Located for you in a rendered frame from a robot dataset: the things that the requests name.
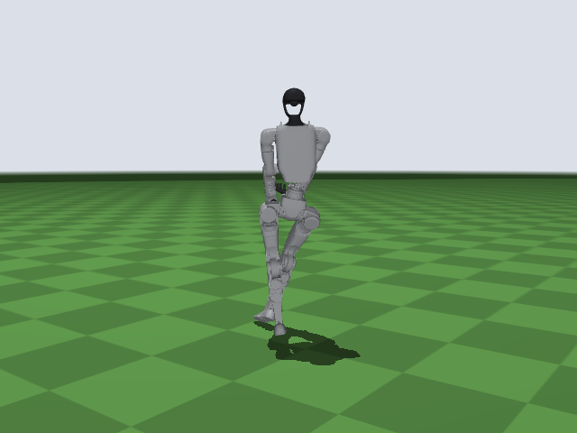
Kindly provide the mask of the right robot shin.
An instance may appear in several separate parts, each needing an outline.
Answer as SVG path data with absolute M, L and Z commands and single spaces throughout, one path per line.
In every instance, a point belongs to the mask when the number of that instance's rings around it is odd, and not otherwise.
M 287 287 L 289 280 L 290 280 L 290 277 L 291 277 L 291 273 L 292 273 L 293 269 L 295 268 L 295 266 L 296 266 L 296 258 L 294 257 L 294 262 L 293 262 L 293 266 L 292 266 L 291 270 L 288 272 L 283 271 L 283 274 L 281 274 L 281 276 L 280 276 L 281 277 L 281 283 L 282 283 L 282 292 Z M 268 301 L 267 301 L 267 304 L 266 304 L 266 307 L 264 310 L 268 310 L 268 309 L 274 310 L 273 305 L 272 305 L 271 300 L 270 300 L 270 295 L 268 297 Z

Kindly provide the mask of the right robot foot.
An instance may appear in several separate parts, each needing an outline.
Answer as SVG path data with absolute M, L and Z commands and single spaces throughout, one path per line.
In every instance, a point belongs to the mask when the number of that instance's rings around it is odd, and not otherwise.
M 275 320 L 274 310 L 272 309 L 263 310 L 261 313 L 255 315 L 253 318 L 265 323 L 274 321 Z

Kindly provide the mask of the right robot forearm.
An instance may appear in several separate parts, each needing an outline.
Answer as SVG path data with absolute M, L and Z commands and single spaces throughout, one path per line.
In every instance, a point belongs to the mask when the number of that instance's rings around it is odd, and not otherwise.
M 317 165 L 316 165 L 316 168 L 317 168 Z M 312 179 L 314 178 L 314 175 L 315 175 L 315 173 L 316 173 L 316 168 L 315 168 L 315 171 L 314 171 L 314 173 L 313 173 L 313 175 L 312 175 L 312 177 L 311 177 L 311 180 L 310 180 L 309 182 L 300 182 L 300 184 L 299 184 L 299 185 L 303 186 L 304 194 L 307 192 L 307 188 L 308 188 L 308 186 L 309 186 L 309 183 L 310 183 L 310 182 L 312 181 Z

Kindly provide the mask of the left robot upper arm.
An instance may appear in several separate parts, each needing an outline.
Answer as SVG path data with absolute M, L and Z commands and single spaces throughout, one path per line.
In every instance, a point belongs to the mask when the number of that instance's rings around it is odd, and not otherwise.
M 261 157 L 265 167 L 265 177 L 278 174 L 277 163 L 274 164 L 274 146 L 277 128 L 264 129 L 261 132 Z

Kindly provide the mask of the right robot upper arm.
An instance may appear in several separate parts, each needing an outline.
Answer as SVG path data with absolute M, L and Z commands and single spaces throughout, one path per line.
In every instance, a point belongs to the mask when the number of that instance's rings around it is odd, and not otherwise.
M 316 165 L 317 165 L 317 163 L 319 162 L 324 153 L 325 147 L 330 142 L 331 137 L 330 133 L 324 127 L 315 127 L 315 129 L 316 129 Z

